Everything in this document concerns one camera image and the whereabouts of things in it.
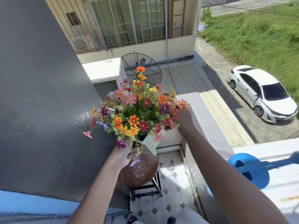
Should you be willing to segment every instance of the person's right arm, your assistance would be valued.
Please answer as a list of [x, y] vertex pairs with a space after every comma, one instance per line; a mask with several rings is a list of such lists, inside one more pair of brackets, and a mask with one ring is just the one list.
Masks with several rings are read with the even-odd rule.
[[201, 174], [232, 224], [289, 224], [275, 204], [197, 131], [189, 106], [178, 110], [177, 122]]

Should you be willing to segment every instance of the drain cover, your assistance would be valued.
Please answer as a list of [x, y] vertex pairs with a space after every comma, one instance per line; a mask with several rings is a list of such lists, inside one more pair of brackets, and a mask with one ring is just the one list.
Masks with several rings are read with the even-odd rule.
[[174, 165], [172, 163], [167, 164], [168, 170], [174, 170]]

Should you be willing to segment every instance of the grass field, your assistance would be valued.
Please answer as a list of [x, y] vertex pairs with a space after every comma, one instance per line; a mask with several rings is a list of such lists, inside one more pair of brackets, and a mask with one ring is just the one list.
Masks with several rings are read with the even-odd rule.
[[271, 73], [299, 103], [299, 1], [217, 17], [205, 9], [201, 20], [227, 60]]

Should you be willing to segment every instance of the black shoe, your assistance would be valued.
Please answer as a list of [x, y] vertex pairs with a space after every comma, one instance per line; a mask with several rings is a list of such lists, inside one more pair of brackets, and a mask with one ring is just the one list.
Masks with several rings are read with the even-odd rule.
[[168, 219], [167, 219], [167, 224], [175, 224], [176, 223], [176, 219], [172, 216], [170, 216]]
[[132, 224], [133, 222], [138, 221], [138, 218], [136, 216], [131, 216], [128, 220], [127, 224]]

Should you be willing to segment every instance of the car roof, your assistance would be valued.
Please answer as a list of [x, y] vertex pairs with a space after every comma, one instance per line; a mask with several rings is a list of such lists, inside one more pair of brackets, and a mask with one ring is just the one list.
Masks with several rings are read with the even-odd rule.
[[261, 69], [253, 69], [242, 73], [251, 76], [260, 86], [271, 85], [279, 82], [273, 75]]

